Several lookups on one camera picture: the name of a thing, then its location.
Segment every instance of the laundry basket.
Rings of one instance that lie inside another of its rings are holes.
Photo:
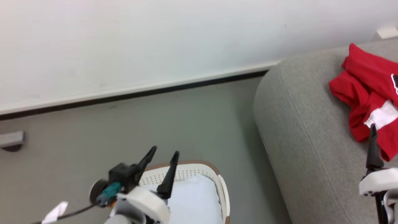
[[[168,163],[148,167],[141,177],[140,185],[161,184],[169,167],[170,164]],[[199,160],[179,162],[174,180],[182,181],[197,175],[210,178],[216,185],[221,205],[222,221],[224,224],[229,224],[230,205],[228,190],[220,172],[213,164]]]

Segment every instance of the cable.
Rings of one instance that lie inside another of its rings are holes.
[[[62,215],[62,216],[58,216],[58,218],[57,218],[56,221],[58,221],[58,220],[60,220],[60,219],[69,218],[69,217],[78,215],[78,214],[80,214],[80,213],[82,213],[82,212],[85,212],[85,211],[89,210],[90,208],[95,207],[97,204],[98,204],[98,203],[91,204],[91,205],[89,205],[89,206],[87,206],[87,207],[85,207],[85,208],[82,208],[82,209],[80,209],[80,210],[77,210],[77,211],[75,211],[75,212],[71,212],[71,213],[69,213],[69,214],[65,214],[65,215]],[[32,223],[32,224],[41,224],[42,222],[43,222],[43,221],[38,221],[38,222],[34,222],[34,223]]]

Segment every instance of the red garment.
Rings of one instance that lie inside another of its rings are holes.
[[[355,44],[343,65],[346,70],[329,83],[332,94],[351,107],[349,126],[357,141],[376,124],[383,159],[398,152],[398,63],[369,54]]]

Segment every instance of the floor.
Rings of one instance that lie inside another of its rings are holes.
[[[120,162],[134,163],[153,146],[152,164],[201,159],[224,177],[231,224],[289,224],[290,219],[252,116],[261,78],[69,109],[0,122],[23,130],[18,152],[0,150],[0,223],[32,223],[59,202],[87,206],[92,184]],[[60,223],[100,224],[94,208]]]

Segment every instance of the gray fabric upholstery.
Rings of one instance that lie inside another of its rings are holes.
[[[359,46],[398,61],[398,40]],[[374,198],[358,193],[367,144],[353,139],[350,108],[328,86],[347,55],[342,47],[285,60],[257,90],[254,116],[293,224],[378,223]]]

